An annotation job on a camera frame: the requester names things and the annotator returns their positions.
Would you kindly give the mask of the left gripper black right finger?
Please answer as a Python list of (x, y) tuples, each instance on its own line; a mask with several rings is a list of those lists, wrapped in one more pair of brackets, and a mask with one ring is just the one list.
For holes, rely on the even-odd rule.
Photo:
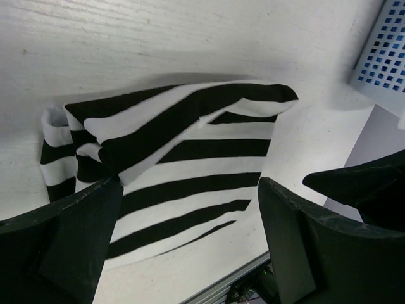
[(259, 209), (282, 303), (403, 303), (404, 233), (364, 224), (269, 178)]

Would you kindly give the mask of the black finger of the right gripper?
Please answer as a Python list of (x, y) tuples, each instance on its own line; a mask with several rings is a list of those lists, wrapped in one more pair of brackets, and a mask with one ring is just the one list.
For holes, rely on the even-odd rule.
[(404, 152), (353, 167), (315, 172), (303, 184), (357, 209), (365, 222), (404, 221)]

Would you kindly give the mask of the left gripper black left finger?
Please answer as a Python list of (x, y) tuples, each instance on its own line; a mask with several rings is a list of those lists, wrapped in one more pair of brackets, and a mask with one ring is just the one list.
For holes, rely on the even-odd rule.
[(92, 303), (122, 195), (112, 177), (1, 221), (1, 303)]

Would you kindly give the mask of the black white striped tank top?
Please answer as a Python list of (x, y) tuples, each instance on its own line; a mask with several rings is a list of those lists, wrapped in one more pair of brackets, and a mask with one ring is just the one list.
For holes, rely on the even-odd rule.
[(187, 246), (246, 211), (277, 117), (298, 99), (286, 85), (236, 80), (47, 108), (40, 169), (49, 200), (120, 179), (109, 269)]

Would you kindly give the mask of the white plastic basket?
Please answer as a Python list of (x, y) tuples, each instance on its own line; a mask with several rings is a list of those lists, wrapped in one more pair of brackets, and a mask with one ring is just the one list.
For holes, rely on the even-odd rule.
[(404, 1), (386, 1), (351, 79), (357, 91), (404, 96)]

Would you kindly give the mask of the aluminium frame rails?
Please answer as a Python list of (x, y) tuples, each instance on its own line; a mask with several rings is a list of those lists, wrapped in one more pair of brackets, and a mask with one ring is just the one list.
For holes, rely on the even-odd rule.
[(197, 294), (187, 298), (183, 304), (201, 304), (201, 303), (225, 303), (227, 295), (231, 290), (232, 285), (243, 278), (248, 273), (256, 270), (259, 266), (270, 261), (269, 251), (257, 256), (250, 262), (239, 267), (229, 275), (226, 275), (219, 281), (198, 292)]

